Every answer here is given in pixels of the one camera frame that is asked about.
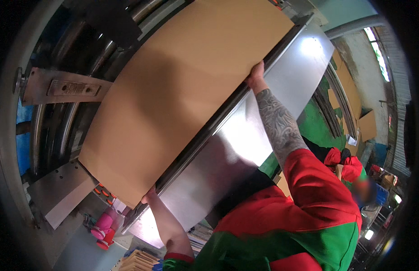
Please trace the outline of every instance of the pink water bottle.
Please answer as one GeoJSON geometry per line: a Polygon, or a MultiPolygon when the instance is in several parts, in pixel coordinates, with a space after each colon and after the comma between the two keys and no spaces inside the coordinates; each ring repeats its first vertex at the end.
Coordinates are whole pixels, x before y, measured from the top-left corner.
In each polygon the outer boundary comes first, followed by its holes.
{"type": "Polygon", "coordinates": [[[111,226],[119,214],[112,208],[107,208],[101,217],[95,223],[95,226],[92,227],[91,233],[98,240],[103,240],[106,234],[111,231],[111,226]]]}

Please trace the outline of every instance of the window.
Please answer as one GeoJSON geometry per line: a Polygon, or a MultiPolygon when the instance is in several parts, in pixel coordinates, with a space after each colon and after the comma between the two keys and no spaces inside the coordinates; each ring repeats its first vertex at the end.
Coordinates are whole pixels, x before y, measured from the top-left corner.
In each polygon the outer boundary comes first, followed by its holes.
{"type": "Polygon", "coordinates": [[[387,73],[386,64],[384,62],[384,58],[382,57],[382,54],[381,54],[381,51],[379,49],[378,43],[376,41],[375,35],[373,34],[370,27],[366,27],[364,30],[366,32],[366,35],[369,38],[369,41],[371,41],[371,45],[372,45],[373,50],[375,51],[375,55],[376,55],[376,58],[378,60],[379,67],[381,68],[382,76],[384,76],[384,79],[387,82],[390,82],[389,74],[387,73]]]}

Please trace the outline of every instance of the ceiling light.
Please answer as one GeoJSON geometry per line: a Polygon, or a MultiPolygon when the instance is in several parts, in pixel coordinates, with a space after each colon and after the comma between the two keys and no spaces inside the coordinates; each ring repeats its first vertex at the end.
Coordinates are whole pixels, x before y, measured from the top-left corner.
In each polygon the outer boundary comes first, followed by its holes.
{"type": "Polygon", "coordinates": [[[395,200],[398,204],[402,202],[402,199],[398,194],[395,195],[395,200]]]}
{"type": "Polygon", "coordinates": [[[370,240],[372,238],[372,236],[373,236],[373,231],[371,231],[371,230],[368,230],[367,233],[365,234],[365,238],[367,240],[370,240]]]}

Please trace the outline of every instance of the brown cardboard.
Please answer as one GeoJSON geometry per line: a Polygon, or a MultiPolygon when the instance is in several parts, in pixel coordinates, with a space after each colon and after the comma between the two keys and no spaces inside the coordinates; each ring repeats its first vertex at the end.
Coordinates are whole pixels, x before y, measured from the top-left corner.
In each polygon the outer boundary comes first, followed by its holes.
{"type": "Polygon", "coordinates": [[[265,0],[196,0],[127,63],[79,160],[134,208],[293,23],[265,0]]]}
{"type": "Polygon", "coordinates": [[[338,70],[342,65],[342,58],[340,57],[339,52],[337,50],[334,50],[333,60],[337,67],[335,70],[338,70]]]}
{"type": "Polygon", "coordinates": [[[376,137],[375,112],[373,110],[361,117],[357,123],[362,129],[363,142],[376,137]]]}
{"type": "Polygon", "coordinates": [[[292,198],[292,195],[291,195],[289,187],[288,187],[288,182],[286,181],[286,177],[285,177],[284,173],[281,172],[279,174],[279,176],[280,176],[280,179],[277,182],[277,187],[280,188],[280,190],[282,190],[283,194],[285,194],[286,197],[291,197],[292,198]]]}
{"type": "Polygon", "coordinates": [[[342,62],[340,68],[336,71],[336,74],[342,84],[346,97],[348,98],[349,105],[352,108],[353,117],[359,119],[362,112],[362,103],[358,95],[357,87],[354,84],[353,78],[345,63],[342,62]]]}
{"type": "Polygon", "coordinates": [[[334,94],[333,89],[328,89],[328,99],[330,100],[331,107],[333,109],[339,108],[339,102],[337,101],[336,94],[334,94]]]}

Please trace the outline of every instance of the tattooed forearm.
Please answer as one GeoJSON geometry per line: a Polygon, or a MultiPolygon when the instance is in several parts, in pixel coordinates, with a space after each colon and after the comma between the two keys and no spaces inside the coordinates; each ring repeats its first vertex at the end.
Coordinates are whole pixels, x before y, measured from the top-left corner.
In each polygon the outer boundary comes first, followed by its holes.
{"type": "Polygon", "coordinates": [[[269,89],[258,93],[256,100],[268,139],[283,169],[286,158],[292,151],[309,148],[304,143],[293,116],[269,89]]]}

